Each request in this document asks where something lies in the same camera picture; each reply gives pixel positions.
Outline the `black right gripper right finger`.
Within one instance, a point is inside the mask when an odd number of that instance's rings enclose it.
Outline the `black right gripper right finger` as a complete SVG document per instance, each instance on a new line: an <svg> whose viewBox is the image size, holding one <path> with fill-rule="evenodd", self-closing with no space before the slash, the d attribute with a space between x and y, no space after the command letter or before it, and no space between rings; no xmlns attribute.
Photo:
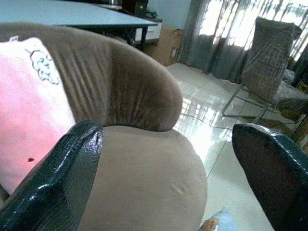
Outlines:
<svg viewBox="0 0 308 231"><path fill-rule="evenodd" d="M232 147L276 231L308 229L308 156L288 136L257 124L235 124Z"/></svg>

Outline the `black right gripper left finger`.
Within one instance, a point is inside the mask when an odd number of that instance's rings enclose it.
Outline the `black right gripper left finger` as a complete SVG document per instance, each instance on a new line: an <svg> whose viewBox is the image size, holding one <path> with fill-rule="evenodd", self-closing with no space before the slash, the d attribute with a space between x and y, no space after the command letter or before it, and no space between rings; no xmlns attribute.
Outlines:
<svg viewBox="0 0 308 231"><path fill-rule="evenodd" d="M103 148L103 126L80 121L26 175L0 209L2 231L76 231Z"/></svg>

